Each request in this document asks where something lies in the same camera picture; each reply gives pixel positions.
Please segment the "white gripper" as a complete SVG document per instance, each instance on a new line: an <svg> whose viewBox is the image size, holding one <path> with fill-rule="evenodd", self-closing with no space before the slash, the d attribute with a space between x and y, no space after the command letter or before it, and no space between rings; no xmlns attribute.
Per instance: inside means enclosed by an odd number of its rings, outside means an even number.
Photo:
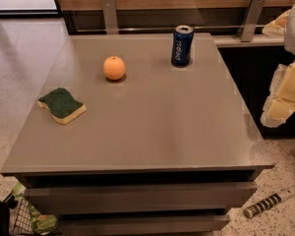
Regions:
<svg viewBox="0 0 295 236"><path fill-rule="evenodd" d="M284 124L295 112L295 61L291 65L279 64L265 100L261 123L268 128Z"/></svg>

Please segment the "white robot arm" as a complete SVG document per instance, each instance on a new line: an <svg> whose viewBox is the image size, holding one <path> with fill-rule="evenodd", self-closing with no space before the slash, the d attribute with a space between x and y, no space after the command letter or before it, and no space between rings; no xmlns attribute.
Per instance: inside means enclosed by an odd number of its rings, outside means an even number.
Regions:
<svg viewBox="0 0 295 236"><path fill-rule="evenodd" d="M284 49L295 55L295 4L263 28L263 34L282 35ZM261 123L268 128L284 124L295 112L295 61L279 64L274 71L269 96L265 100Z"/></svg>

